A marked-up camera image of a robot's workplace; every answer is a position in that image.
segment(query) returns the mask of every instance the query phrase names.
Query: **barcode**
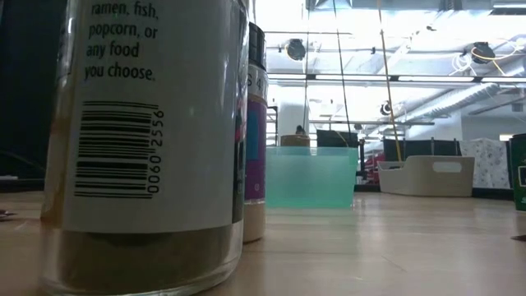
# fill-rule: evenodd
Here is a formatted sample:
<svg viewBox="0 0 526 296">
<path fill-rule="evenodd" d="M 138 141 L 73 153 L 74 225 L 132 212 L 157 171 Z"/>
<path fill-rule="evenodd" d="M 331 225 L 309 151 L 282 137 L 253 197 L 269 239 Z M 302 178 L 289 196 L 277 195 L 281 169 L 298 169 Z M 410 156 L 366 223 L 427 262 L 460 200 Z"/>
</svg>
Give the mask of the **barcode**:
<svg viewBox="0 0 526 296">
<path fill-rule="evenodd" d="M 157 110 L 158 105 L 133 102 L 83 103 L 76 152 L 76 197 L 150 199 L 159 191 L 158 184 L 152 189 L 149 182 L 152 177 L 155 183 L 160 180 L 149 173 L 152 157 L 160 162 L 150 145 L 152 116 Z M 160 172 L 160 167 L 156 168 L 156 173 Z"/>
</svg>

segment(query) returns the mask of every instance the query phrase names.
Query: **wooden table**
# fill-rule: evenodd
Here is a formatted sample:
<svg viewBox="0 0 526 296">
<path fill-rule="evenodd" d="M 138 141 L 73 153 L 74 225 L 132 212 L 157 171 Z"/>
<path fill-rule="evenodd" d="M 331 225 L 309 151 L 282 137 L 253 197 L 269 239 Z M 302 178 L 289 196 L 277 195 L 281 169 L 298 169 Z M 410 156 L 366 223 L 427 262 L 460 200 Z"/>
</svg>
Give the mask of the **wooden table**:
<svg viewBox="0 0 526 296">
<path fill-rule="evenodd" d="M 38 295 L 40 193 L 0 196 L 0 295 Z M 265 239 L 202 295 L 526 295 L 526 215 L 509 201 L 357 194 L 352 210 L 268 210 Z"/>
</svg>

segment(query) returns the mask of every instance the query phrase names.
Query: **cable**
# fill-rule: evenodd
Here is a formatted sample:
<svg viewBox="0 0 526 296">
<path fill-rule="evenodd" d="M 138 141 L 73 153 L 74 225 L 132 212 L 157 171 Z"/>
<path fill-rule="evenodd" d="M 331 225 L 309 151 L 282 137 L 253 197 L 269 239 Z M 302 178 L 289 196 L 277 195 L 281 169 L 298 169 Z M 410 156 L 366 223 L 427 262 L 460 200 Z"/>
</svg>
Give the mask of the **cable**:
<svg viewBox="0 0 526 296">
<path fill-rule="evenodd" d="M 471 54 L 474 55 L 477 58 L 481 58 L 481 59 L 484 59 L 484 60 L 487 60 L 487 61 L 500 61 L 502 59 L 509 58 L 509 57 L 513 56 L 515 53 L 517 53 L 519 51 L 519 49 L 515 47 L 513 49 L 513 52 L 511 52 L 510 54 L 506 54 L 504 57 L 498 57 L 498 58 L 483 57 L 482 55 L 476 54 L 474 51 L 475 51 L 475 48 L 472 48 L 471 49 Z"/>
<path fill-rule="evenodd" d="M 333 5 L 333 7 L 335 9 L 336 37 L 338 39 L 338 52 L 339 52 L 339 70 L 340 70 L 340 73 L 342 75 L 342 88 L 344 89 L 345 117 L 347 118 L 348 138 L 350 140 L 351 139 L 351 123 L 348 120 L 347 95 L 346 95 L 346 91 L 345 91 L 345 79 L 344 79 L 344 59 L 342 58 L 342 45 L 339 42 L 338 13 L 336 12 L 336 0 L 332 0 L 332 5 Z"/>
<path fill-rule="evenodd" d="M 493 64 L 495 65 L 495 67 L 496 67 L 497 69 L 499 69 L 499 72 L 502 74 L 502 76 L 508 76 L 508 75 L 506 75 L 506 73 L 504 73 L 504 71 L 502 71 L 502 69 L 501 69 L 501 67 L 499 66 L 499 64 L 497 64 L 495 61 L 492 61 L 492 62 L 493 62 Z"/>
<path fill-rule="evenodd" d="M 454 72 L 450 73 L 450 76 L 454 75 L 455 73 L 457 72 L 463 72 L 463 71 L 466 71 L 468 70 L 469 68 L 471 68 L 471 70 L 473 70 L 473 68 L 471 67 L 471 64 L 472 64 L 472 60 L 469 56 L 467 55 L 457 55 L 455 57 L 453 57 L 451 59 L 451 66 L 455 69 Z"/>
<path fill-rule="evenodd" d="M 400 143 L 398 141 L 398 132 L 396 131 L 396 124 L 395 124 L 395 112 L 393 111 L 393 101 L 391 99 L 391 86 L 389 81 L 389 68 L 387 67 L 387 54 L 385 53 L 385 38 L 384 38 L 384 29 L 382 26 L 382 20 L 381 20 L 381 0 L 376 0 L 376 4 L 378 6 L 378 17 L 380 18 L 380 37 L 381 37 L 381 47 L 382 51 L 384 53 L 384 67 L 385 67 L 385 82 L 387 82 L 387 95 L 388 95 L 388 102 L 390 107 L 390 119 L 393 123 L 393 130 L 394 130 L 394 142 L 396 143 L 396 155 L 398 156 L 398 161 L 402 161 L 402 154 L 400 153 Z"/>
<path fill-rule="evenodd" d="M 34 161 L 28 160 L 28 159 L 26 159 L 26 158 L 24 158 L 24 157 L 22 157 L 20 155 L 17 155 L 15 153 L 11 153 L 9 151 L 0 150 L 0 155 L 5 155 L 5 156 L 12 157 L 15 160 L 19 160 L 19 161 L 21 161 L 21 162 L 23 162 L 25 164 L 31 165 L 31 166 L 33 166 L 33 167 L 35 167 L 35 168 L 37 168 L 37 169 L 39 169 L 39 170 L 41 170 L 43 172 L 46 171 L 46 168 L 43 167 L 42 165 L 37 164 Z"/>
<path fill-rule="evenodd" d="M 471 67 L 471 65 L 469 65 L 469 68 L 470 68 L 471 71 L 473 72 L 474 76 L 478 76 L 477 73 L 475 72 L 475 69 L 473 69 L 473 67 Z"/>
<path fill-rule="evenodd" d="M 311 10 L 309 9 L 307 12 L 307 46 L 305 48 L 305 100 L 303 101 L 303 130 L 305 128 L 310 129 L 311 124 L 307 123 L 307 108 L 308 107 L 308 98 L 307 98 L 307 77 L 308 77 L 308 70 L 309 70 L 309 33 L 311 31 Z"/>
</svg>

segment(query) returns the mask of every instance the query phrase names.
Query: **turquoise plastic container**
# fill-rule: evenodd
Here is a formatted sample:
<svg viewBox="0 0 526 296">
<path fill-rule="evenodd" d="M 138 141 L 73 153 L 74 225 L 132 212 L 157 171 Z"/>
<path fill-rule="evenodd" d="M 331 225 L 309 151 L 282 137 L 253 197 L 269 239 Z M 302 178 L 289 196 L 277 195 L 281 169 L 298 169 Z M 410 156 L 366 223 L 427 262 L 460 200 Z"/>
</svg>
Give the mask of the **turquoise plastic container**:
<svg viewBox="0 0 526 296">
<path fill-rule="evenodd" d="M 349 208 L 357 166 L 355 148 L 267 147 L 266 205 Z"/>
</svg>

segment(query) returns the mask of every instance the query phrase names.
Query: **white storage bin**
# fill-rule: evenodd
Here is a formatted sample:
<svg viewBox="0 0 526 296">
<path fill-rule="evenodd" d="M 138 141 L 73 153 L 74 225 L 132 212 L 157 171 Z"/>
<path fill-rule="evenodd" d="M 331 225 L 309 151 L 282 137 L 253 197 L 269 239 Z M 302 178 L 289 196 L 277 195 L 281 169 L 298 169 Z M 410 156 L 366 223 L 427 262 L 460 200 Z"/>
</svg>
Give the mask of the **white storage bin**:
<svg viewBox="0 0 526 296">
<path fill-rule="evenodd" d="M 470 197 L 475 159 L 409 156 L 405 162 L 379 161 L 382 192 L 423 197 Z"/>
</svg>

